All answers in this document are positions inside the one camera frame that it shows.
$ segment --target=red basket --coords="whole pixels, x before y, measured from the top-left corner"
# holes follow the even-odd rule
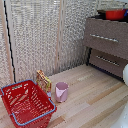
[[[32,80],[2,87],[1,93],[16,128],[46,128],[57,110],[51,99]]]

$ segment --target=drawer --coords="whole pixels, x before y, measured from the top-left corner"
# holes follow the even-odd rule
[[[128,23],[87,18],[84,44],[128,60]]]
[[[128,60],[92,49],[89,63],[123,78],[123,70]]]

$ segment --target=light wood flooring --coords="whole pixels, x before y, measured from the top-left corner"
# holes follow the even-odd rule
[[[86,65],[49,77],[57,106],[48,128],[110,128],[128,101],[128,87],[121,81]],[[68,99],[54,99],[57,82],[69,85]],[[0,128],[15,128],[0,99]]]

